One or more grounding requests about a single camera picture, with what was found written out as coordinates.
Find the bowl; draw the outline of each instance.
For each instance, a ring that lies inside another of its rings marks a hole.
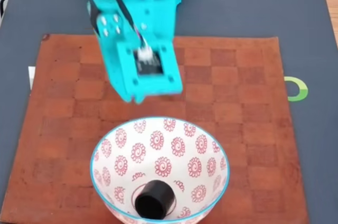
[[[170,117],[146,117],[121,124],[96,146],[91,161],[93,186],[106,207],[125,224],[202,220],[229,183],[228,158],[202,128]],[[135,199],[152,180],[167,183],[175,200],[163,220],[141,218]]]

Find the green logo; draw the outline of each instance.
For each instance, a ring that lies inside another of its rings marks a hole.
[[[289,101],[302,101],[304,100],[307,95],[308,95],[308,88],[307,85],[305,84],[304,81],[299,80],[298,78],[295,77],[289,77],[289,76],[285,76],[284,77],[285,82],[293,82],[295,84],[297,84],[298,88],[299,88],[299,93],[296,96],[288,96],[288,100]]]

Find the black cylinder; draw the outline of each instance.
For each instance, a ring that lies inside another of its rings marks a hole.
[[[163,181],[146,184],[135,200],[135,209],[142,218],[163,220],[175,200],[173,189]]]

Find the leather mat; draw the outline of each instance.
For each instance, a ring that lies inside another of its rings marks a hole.
[[[96,195],[91,153],[132,118],[186,119],[230,162],[222,200],[201,223],[305,224],[306,203],[277,38],[175,39],[184,92],[127,104],[111,88],[94,36],[41,43],[1,221],[120,223]]]

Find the gray table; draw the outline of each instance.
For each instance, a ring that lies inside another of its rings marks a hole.
[[[0,28],[0,202],[44,33],[91,34],[87,0],[10,0]],[[309,96],[291,103],[312,224],[338,223],[338,50],[325,0],[183,0],[178,35],[278,36],[285,75]],[[296,89],[288,85],[293,94]]]

